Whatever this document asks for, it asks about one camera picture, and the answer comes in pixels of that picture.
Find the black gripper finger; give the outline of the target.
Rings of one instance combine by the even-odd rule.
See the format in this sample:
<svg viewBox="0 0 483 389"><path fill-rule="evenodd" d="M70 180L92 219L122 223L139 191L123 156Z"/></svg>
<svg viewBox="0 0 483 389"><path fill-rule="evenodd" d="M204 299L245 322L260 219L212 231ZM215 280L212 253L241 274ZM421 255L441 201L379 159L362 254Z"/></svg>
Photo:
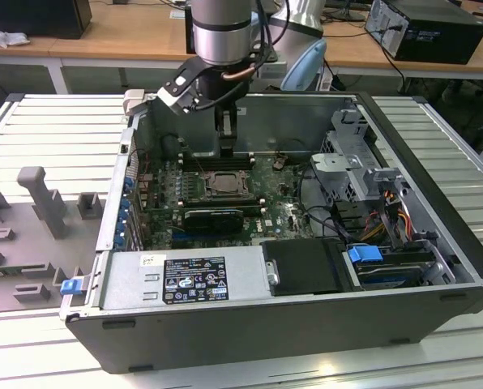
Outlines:
<svg viewBox="0 0 483 389"><path fill-rule="evenodd" d="M215 107L215 128L220 157L232 157L237 142L237 106Z"/></svg>

